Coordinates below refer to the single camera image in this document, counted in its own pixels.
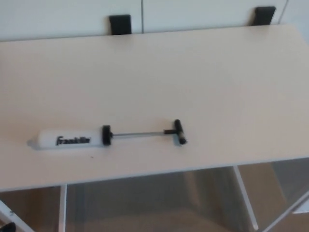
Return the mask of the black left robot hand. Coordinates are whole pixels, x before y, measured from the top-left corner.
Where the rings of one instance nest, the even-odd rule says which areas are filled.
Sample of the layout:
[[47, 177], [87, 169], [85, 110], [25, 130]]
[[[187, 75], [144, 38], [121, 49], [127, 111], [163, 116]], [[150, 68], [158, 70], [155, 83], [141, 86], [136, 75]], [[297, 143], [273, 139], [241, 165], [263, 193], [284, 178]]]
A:
[[16, 224], [14, 222], [5, 224], [0, 227], [0, 232], [16, 232]]

